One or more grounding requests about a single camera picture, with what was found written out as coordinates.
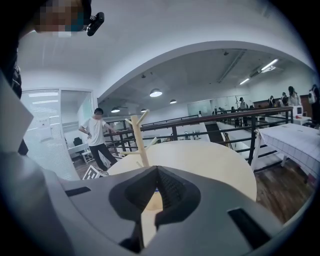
white tablecloth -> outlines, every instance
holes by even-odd
[[[320,135],[317,129],[294,123],[259,129],[264,143],[295,161],[318,178],[320,169]]]
[[[273,117],[285,118],[286,116],[282,115],[282,114],[266,116],[265,121],[267,121],[268,123],[281,121],[280,118],[273,118]],[[311,120],[311,117],[307,117],[307,116],[299,116],[299,117],[300,118],[296,118],[295,116],[293,117],[294,124],[302,126],[303,124],[305,124],[305,123],[309,122],[309,120]]]

wooden handrail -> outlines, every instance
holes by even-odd
[[[252,110],[246,110],[246,111],[239,111],[239,112],[233,112],[233,113],[227,113],[227,114],[217,114],[217,115],[210,115],[210,116],[202,116],[198,118],[190,118],[186,120],[178,120],[170,123],[163,123],[163,124],[155,124],[150,127],[141,127],[141,131],[152,131],[152,130],[158,130],[158,129],[164,129],[164,128],[170,128],[170,127],[177,127],[177,126],[187,126],[187,125],[195,125],[199,123],[206,123],[206,122],[212,122],[212,121],[219,121],[223,119],[230,119],[230,118],[243,118],[243,117],[251,117],[251,116],[259,116],[264,114],[275,114],[279,112],[288,112],[292,111],[292,106],[282,106],[282,107],[273,107],[273,108],[267,108],[267,109],[260,109],[260,108],[252,108]],[[128,129],[124,131],[119,131],[117,133],[109,133],[105,134],[105,137],[108,136],[116,136],[120,134],[130,134],[133,133],[133,130]]]

woman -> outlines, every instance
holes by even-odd
[[[281,101],[284,106],[288,106],[288,97],[285,92],[282,93]]]
[[[270,98],[268,99],[269,108],[273,108],[275,104],[276,104],[275,98],[271,95]]]
[[[320,92],[316,84],[314,84],[310,90],[314,94],[314,102],[311,103],[312,107],[312,119],[320,124]]]
[[[296,93],[295,89],[292,86],[289,86],[289,101],[288,105],[293,107],[293,106],[301,106],[301,99],[298,93]]]

arched ceiling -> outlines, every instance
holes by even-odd
[[[248,49],[313,67],[304,44],[267,1],[92,0],[105,22],[92,37],[31,33],[19,46],[23,71],[85,74],[98,101],[142,72],[176,57],[213,49]]]

